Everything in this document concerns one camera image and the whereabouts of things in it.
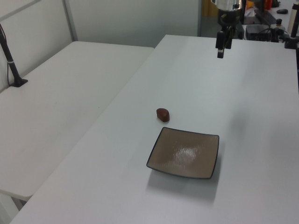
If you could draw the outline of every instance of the black electronic device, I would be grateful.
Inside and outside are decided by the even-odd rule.
[[[264,24],[271,26],[272,24],[276,24],[275,17],[269,13],[268,11],[261,12],[258,9],[255,9],[256,17],[259,18]]]
[[[288,14],[289,11],[288,11],[287,9],[284,8],[284,9],[279,9],[279,10],[277,10],[276,13],[278,13],[278,14]]]
[[[246,39],[249,41],[270,41],[271,31],[267,25],[252,24],[246,26]]]

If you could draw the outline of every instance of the white wall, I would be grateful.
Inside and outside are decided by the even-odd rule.
[[[71,43],[62,0],[41,0],[0,23],[21,77]],[[0,92],[7,87],[6,70],[0,48]]]
[[[79,41],[156,47],[166,34],[198,34],[201,0],[65,1]]]

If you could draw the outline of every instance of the black stand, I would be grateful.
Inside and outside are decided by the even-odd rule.
[[[288,34],[284,35],[285,48],[287,49],[296,49],[297,43],[299,43],[299,37],[296,36],[299,26],[299,5],[294,4],[292,9],[296,9],[296,16],[291,32],[291,37]]]
[[[3,49],[3,52],[5,54],[5,57],[7,59],[7,63],[9,64],[10,70],[14,76],[14,83],[11,84],[11,86],[14,87],[20,87],[24,85],[28,80],[22,79],[18,73],[18,70],[14,64],[13,57],[11,56],[11,53],[9,51],[6,38],[4,36],[4,31],[2,30],[2,27],[0,26],[0,44]]]

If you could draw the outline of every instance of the white cylinder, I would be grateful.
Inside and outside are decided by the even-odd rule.
[[[289,21],[289,26],[288,26],[288,33],[290,35],[291,35],[292,29],[293,29],[293,25],[294,25],[294,21],[295,21],[295,17],[296,17],[296,12],[297,12],[297,10],[292,9],[291,16],[290,16],[290,21]]]

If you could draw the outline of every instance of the black cable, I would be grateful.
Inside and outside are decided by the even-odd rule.
[[[3,33],[3,35],[4,35],[5,42],[7,43],[6,35],[5,35],[4,29],[2,28],[1,24],[0,24],[0,29],[1,29],[1,32]],[[7,62],[7,84],[8,84],[8,86],[10,86],[9,78],[8,78],[8,68],[9,68],[9,65],[8,65],[8,62]]]
[[[2,33],[3,33],[3,35],[4,35],[4,39],[5,39],[5,41],[6,41],[6,43],[7,43],[6,35],[5,35],[5,32],[4,32],[4,29],[3,29],[2,26],[1,26],[1,23],[0,23],[0,29],[1,29],[1,31],[2,31]]]
[[[9,78],[8,78],[8,63],[7,63],[7,83],[8,83],[8,86],[10,86]]]
[[[262,32],[264,32],[264,31],[269,31],[269,30],[271,30],[270,28],[266,28],[266,29],[264,29],[264,30],[262,30],[261,32],[259,32],[258,34],[261,34]]]

